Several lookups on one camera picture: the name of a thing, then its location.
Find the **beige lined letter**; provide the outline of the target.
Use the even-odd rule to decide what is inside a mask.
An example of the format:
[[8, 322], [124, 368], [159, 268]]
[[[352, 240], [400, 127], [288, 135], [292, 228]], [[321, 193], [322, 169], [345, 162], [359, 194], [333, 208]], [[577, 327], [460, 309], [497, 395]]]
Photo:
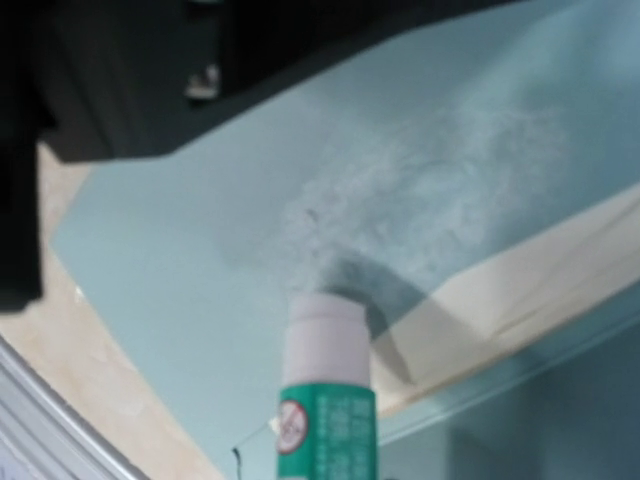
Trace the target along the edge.
[[374, 342], [382, 416], [530, 345], [639, 280], [639, 187], [447, 280]]

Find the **small green white glue stick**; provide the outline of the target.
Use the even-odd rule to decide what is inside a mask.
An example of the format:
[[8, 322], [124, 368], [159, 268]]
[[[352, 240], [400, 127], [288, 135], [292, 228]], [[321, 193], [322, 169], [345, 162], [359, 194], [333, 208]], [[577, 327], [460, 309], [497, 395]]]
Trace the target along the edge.
[[278, 478], [377, 478], [370, 350], [362, 304], [327, 293], [292, 301], [278, 405]]

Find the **teal paper envelope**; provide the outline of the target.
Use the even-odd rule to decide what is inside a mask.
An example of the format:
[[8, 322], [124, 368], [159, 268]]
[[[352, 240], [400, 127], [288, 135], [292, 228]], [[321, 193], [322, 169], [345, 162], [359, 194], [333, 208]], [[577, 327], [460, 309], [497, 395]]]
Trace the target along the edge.
[[[292, 297], [374, 342], [454, 275], [639, 187], [639, 5], [530, 1], [380, 43], [157, 161], [103, 165], [54, 248], [225, 476], [275, 473]], [[633, 326], [639, 280], [382, 416], [400, 437]]]

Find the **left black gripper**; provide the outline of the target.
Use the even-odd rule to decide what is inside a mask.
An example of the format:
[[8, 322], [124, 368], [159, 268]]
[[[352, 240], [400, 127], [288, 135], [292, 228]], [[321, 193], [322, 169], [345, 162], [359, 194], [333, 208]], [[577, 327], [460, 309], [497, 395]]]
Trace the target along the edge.
[[1, 309], [43, 293], [37, 146], [170, 153], [382, 35], [392, 1], [5, 1]]

